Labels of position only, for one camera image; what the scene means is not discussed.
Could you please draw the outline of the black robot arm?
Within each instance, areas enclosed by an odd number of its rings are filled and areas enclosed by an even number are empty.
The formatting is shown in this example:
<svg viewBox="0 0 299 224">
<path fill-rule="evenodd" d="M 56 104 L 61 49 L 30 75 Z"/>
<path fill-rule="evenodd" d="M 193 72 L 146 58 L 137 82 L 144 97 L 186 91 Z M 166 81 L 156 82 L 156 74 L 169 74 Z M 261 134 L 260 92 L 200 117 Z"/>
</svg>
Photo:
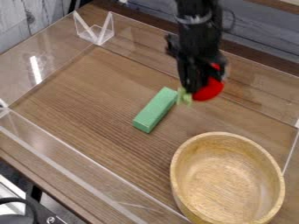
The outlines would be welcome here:
<svg viewBox="0 0 299 224">
<path fill-rule="evenodd" d="M 166 34 L 165 52 L 176 59 L 181 86 L 188 94 L 202 90 L 212 78 L 221 83 L 225 56 L 220 52 L 222 8 L 218 0 L 174 0 L 177 34 Z"/>
</svg>

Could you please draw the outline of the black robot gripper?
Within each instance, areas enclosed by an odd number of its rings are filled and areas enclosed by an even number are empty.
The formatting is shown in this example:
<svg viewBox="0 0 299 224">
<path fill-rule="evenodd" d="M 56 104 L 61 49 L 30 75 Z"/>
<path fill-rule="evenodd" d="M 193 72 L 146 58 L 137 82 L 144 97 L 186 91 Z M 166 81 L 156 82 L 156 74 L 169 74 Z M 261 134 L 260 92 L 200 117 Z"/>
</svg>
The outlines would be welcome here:
<svg viewBox="0 0 299 224">
<path fill-rule="evenodd" d="M 209 77 L 225 78 L 226 59 L 220 52 L 222 25 L 220 20 L 193 23 L 177 21 L 178 32 L 166 34 L 166 53 L 176 59 L 181 86 L 194 94 L 204 84 L 204 63 L 209 63 Z"/>
</svg>

